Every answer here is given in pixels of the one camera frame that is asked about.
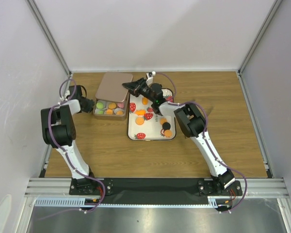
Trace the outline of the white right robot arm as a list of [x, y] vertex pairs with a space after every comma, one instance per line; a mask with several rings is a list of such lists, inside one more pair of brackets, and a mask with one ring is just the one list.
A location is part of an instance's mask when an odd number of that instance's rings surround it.
[[141, 78], [134, 82], [123, 83], [122, 86], [135, 96], [143, 96], [152, 102], [154, 113], [160, 116], [174, 117], [182, 133], [190, 138], [203, 155], [213, 179], [214, 191], [225, 195], [231, 190], [235, 176], [230, 168], [223, 162], [208, 133], [208, 116], [206, 111], [194, 101], [174, 103], [168, 101], [162, 92], [162, 85], [154, 83], [148, 86], [146, 80]]

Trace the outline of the brown tin lid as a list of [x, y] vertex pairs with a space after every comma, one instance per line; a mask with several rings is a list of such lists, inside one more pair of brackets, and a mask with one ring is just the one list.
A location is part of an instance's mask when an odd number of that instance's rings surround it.
[[132, 80], [132, 74], [106, 72], [98, 86], [95, 97], [98, 100], [123, 102], [126, 99], [128, 90], [122, 84], [130, 83]]

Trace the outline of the orange star cookie top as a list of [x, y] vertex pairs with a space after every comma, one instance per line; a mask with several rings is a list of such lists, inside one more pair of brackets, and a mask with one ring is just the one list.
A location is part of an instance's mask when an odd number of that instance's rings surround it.
[[142, 98], [142, 104], [147, 105], [148, 104], [148, 99], [147, 98]]

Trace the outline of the white strawberry print tray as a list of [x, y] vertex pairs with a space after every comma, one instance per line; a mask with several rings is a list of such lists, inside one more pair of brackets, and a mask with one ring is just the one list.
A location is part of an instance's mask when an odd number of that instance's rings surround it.
[[[147, 105], [142, 104], [143, 96], [135, 97], [130, 95], [129, 115], [128, 115], [128, 137], [131, 140], [154, 141], [154, 140], [172, 140], [176, 136], [176, 121], [171, 116], [160, 116], [154, 113], [151, 107], [152, 102], [148, 101]], [[137, 117], [143, 117], [143, 125], [137, 125]], [[168, 138], [164, 136], [162, 124], [168, 122], [171, 124], [173, 135]]]

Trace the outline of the black sandwich cookie lower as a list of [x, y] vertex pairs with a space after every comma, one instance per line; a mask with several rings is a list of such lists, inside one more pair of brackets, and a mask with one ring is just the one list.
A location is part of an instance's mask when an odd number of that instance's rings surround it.
[[168, 123], [168, 122], [163, 123], [163, 124], [162, 124], [162, 129], [163, 129], [164, 131], [171, 129], [171, 124]]

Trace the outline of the silver metal tongs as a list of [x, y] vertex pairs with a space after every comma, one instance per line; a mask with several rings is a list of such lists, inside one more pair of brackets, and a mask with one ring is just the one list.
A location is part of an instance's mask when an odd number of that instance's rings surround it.
[[184, 112], [186, 120], [184, 121], [185, 130], [183, 134], [189, 137], [198, 137], [198, 135], [207, 130], [208, 117], [214, 106], [204, 109], [200, 104], [191, 100], [185, 102]]

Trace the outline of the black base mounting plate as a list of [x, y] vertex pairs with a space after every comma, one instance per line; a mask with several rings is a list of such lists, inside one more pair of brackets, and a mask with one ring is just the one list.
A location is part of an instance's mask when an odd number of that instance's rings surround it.
[[204, 178], [105, 178], [104, 204], [128, 205], [199, 205], [208, 197], [230, 197], [243, 194], [241, 183], [235, 181], [223, 190], [212, 179]]

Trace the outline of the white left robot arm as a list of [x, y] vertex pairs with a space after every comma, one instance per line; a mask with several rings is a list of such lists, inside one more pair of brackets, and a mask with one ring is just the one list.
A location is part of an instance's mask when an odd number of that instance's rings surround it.
[[83, 160], [76, 145], [76, 128], [73, 115], [91, 113], [94, 101], [87, 98], [86, 89], [82, 85], [70, 86], [64, 95], [63, 103], [53, 108], [42, 109], [42, 137], [64, 158], [72, 175], [71, 189], [81, 189], [85, 194], [93, 194], [97, 183], [91, 179], [94, 175]]

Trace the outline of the orange waffle round cookie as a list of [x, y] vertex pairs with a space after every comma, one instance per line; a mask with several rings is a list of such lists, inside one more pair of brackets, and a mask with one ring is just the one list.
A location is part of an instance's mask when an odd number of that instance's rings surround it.
[[108, 105], [108, 108], [109, 109], [115, 109], [117, 107], [117, 104], [114, 103], [114, 102], [111, 102], [109, 105]]

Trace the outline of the orange waffle cookie left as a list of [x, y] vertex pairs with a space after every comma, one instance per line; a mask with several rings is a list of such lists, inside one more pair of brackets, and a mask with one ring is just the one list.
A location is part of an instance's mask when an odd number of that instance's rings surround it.
[[137, 117], [136, 120], [135, 120], [135, 123], [137, 125], [143, 125], [145, 122], [144, 118], [143, 117]]

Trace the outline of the brown cookie tin box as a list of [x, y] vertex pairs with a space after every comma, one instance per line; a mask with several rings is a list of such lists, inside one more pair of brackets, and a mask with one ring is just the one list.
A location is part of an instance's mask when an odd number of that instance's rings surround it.
[[93, 115], [101, 120], [119, 120], [127, 118], [128, 99], [122, 102], [97, 100], [94, 106]]

